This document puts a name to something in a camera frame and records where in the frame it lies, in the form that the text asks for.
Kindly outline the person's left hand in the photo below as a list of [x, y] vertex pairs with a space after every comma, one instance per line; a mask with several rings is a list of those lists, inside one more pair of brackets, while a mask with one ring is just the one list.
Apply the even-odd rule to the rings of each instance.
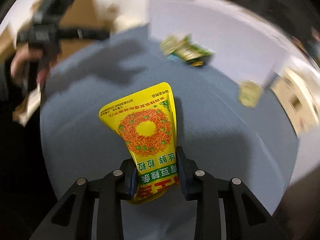
[[[22, 87], [24, 79], [27, 76], [27, 66], [31, 62], [39, 61], [43, 56], [41, 49], [29, 48], [28, 45], [20, 47], [15, 56], [12, 59], [10, 66], [10, 75], [13, 83], [18, 87]], [[57, 59], [53, 59], [49, 62], [49, 66], [39, 71], [37, 74], [37, 82], [41, 83], [49, 75], [50, 69], [57, 63]]]

